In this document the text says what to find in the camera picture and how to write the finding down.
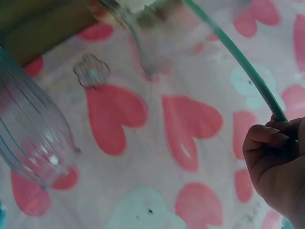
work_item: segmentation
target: fingernail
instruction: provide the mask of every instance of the fingernail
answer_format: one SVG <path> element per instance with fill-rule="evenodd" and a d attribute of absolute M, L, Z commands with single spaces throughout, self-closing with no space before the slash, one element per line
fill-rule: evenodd
<path fill-rule="evenodd" d="M 279 134 L 276 137 L 276 140 L 279 142 L 287 141 L 288 139 L 289 139 L 289 137 L 287 135 L 283 135 L 283 134 Z"/>
<path fill-rule="evenodd" d="M 276 125 L 276 121 L 271 120 L 271 121 L 267 122 L 265 126 L 266 127 L 274 127 L 275 125 Z"/>
<path fill-rule="evenodd" d="M 274 134 L 280 132 L 280 130 L 271 128 L 271 127 L 265 127 L 264 129 L 265 129 L 266 133 L 271 134 L 271 135 L 274 135 Z"/>

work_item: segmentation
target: pink heart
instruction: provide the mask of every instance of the pink heart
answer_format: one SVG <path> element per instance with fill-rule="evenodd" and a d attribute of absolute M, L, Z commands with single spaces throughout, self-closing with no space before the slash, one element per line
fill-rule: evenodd
<path fill-rule="evenodd" d="M 24 71 L 31 77 L 37 76 L 43 69 L 43 58 L 39 57 L 24 68 Z"/>
<path fill-rule="evenodd" d="M 162 105 L 165 133 L 174 160 L 188 172 L 196 172 L 198 156 L 194 138 L 215 136 L 223 126 L 222 116 L 212 106 L 186 96 L 163 96 Z"/>
<path fill-rule="evenodd" d="M 47 191 L 11 171 L 13 195 L 19 209 L 28 216 L 41 217 L 51 208 Z"/>
<path fill-rule="evenodd" d="M 108 24 L 96 23 L 78 34 L 78 37 L 88 42 L 101 42 L 109 39 L 113 34 L 113 27 Z"/>
<path fill-rule="evenodd" d="M 216 193 L 201 183 L 186 184 L 178 194 L 176 215 L 186 223 L 187 229 L 208 229 L 208 225 L 222 226 L 223 211 Z"/>
<path fill-rule="evenodd" d="M 233 113 L 233 151 L 237 159 L 243 160 L 244 138 L 251 126 L 257 123 L 256 117 L 248 111 Z"/>
<path fill-rule="evenodd" d="M 250 9 L 236 17 L 233 24 L 237 32 L 244 37 L 251 38 L 256 35 L 257 24 Z"/>
<path fill-rule="evenodd" d="M 249 202 L 253 195 L 253 185 L 246 168 L 235 173 L 234 184 L 239 201 L 242 203 Z"/>
<path fill-rule="evenodd" d="M 89 121 L 97 145 L 111 156 L 121 155 L 126 148 L 123 125 L 143 126 L 147 105 L 136 93 L 114 85 L 86 88 Z"/>
<path fill-rule="evenodd" d="M 203 49 L 204 49 L 204 43 L 201 42 L 195 45 L 194 47 L 192 47 L 191 49 L 187 50 L 186 54 L 190 56 L 198 56 L 203 52 Z"/>
<path fill-rule="evenodd" d="M 53 184 L 53 189 L 67 190 L 75 187 L 78 183 L 80 171 L 77 166 L 69 169 L 69 173 L 60 176 Z"/>
<path fill-rule="evenodd" d="M 234 27 L 239 34 L 252 38 L 257 32 L 256 20 L 270 26 L 281 22 L 281 15 L 272 0 L 252 0 L 251 6 L 235 18 Z"/>
<path fill-rule="evenodd" d="M 301 85 L 292 85 L 282 94 L 286 105 L 288 119 L 303 117 L 305 114 L 305 88 Z"/>
<path fill-rule="evenodd" d="M 298 15 L 294 25 L 295 59 L 300 72 L 305 72 L 305 17 Z"/>
<path fill-rule="evenodd" d="M 262 24 L 275 26 L 281 23 L 281 15 L 273 0 L 252 0 L 251 11 Z"/>
<path fill-rule="evenodd" d="M 207 36 L 206 40 L 215 42 L 215 41 L 218 41 L 218 37 L 214 33 L 211 33 L 210 35 Z"/>
<path fill-rule="evenodd" d="M 263 220 L 261 229 L 275 229 L 275 226 L 280 218 L 280 214 L 278 214 L 276 211 L 269 211 Z"/>

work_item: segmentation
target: finger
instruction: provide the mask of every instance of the finger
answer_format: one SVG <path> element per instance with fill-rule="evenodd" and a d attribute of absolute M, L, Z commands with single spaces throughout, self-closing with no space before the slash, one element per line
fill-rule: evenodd
<path fill-rule="evenodd" d="M 280 130 L 266 127 L 263 125 L 252 126 L 244 140 L 243 152 L 260 149 L 264 143 L 270 143 L 275 139 L 275 134 Z"/>
<path fill-rule="evenodd" d="M 261 175 L 268 169 L 283 163 L 275 155 L 269 154 L 263 148 L 266 143 L 271 143 L 282 136 L 279 130 L 263 125 L 254 125 L 248 131 L 243 145 L 244 158 L 249 170 L 251 180 L 257 184 Z"/>
<path fill-rule="evenodd" d="M 276 121 L 274 114 L 271 115 L 270 121 Z"/>
<path fill-rule="evenodd" d="M 303 118 L 297 118 L 290 122 L 277 122 L 271 120 L 265 126 L 272 127 L 281 131 L 281 133 L 289 136 L 292 139 L 298 139 L 298 130 Z"/>
<path fill-rule="evenodd" d="M 298 140 L 299 140 L 299 156 L 305 155 L 305 119 L 301 120 L 298 127 Z"/>
<path fill-rule="evenodd" d="M 291 161 L 299 157 L 299 141 L 290 138 L 287 141 L 286 149 L 290 153 Z"/>
<path fill-rule="evenodd" d="M 265 126 L 275 128 L 275 125 L 276 125 L 276 121 L 271 120 L 271 121 L 267 122 Z"/>
<path fill-rule="evenodd" d="M 297 118 L 297 119 L 294 119 L 294 120 L 291 120 L 290 123 L 291 123 L 291 127 L 290 127 L 290 130 L 289 130 L 289 136 L 295 140 L 299 140 L 299 135 L 298 135 L 298 132 L 299 132 L 299 128 L 300 128 L 300 125 L 302 123 L 304 118 Z"/>
<path fill-rule="evenodd" d="M 287 135 L 279 133 L 276 138 L 267 145 L 273 149 L 281 149 L 286 146 L 288 139 L 289 137 Z"/>

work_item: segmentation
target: heart-patterned fabric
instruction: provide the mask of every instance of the heart-patterned fabric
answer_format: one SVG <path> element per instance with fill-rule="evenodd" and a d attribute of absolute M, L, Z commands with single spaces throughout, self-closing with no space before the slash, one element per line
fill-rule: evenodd
<path fill-rule="evenodd" d="M 225 31 L 286 115 L 304 116 L 305 2 L 252 0 Z M 130 35 L 107 21 L 25 71 L 62 110 L 82 154 L 49 189 L 0 161 L 9 229 L 281 228 L 242 153 L 248 128 L 271 112 L 213 34 L 148 77 Z"/>

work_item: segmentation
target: green plastic tube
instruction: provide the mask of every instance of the green plastic tube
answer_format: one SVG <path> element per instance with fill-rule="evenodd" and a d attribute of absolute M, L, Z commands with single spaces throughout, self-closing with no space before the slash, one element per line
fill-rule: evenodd
<path fill-rule="evenodd" d="M 214 22 L 196 3 L 192 0 L 182 0 L 185 5 L 194 11 L 194 13 L 201 18 L 207 26 L 214 32 L 218 39 L 229 50 L 233 57 L 238 61 L 244 71 L 247 73 L 251 81 L 254 83 L 263 99 L 268 104 L 270 110 L 278 121 L 288 121 L 283 110 L 275 100 L 267 85 L 264 83 L 261 76 L 257 73 L 255 68 L 250 64 L 243 53 L 238 49 L 234 42 L 228 35 Z"/>

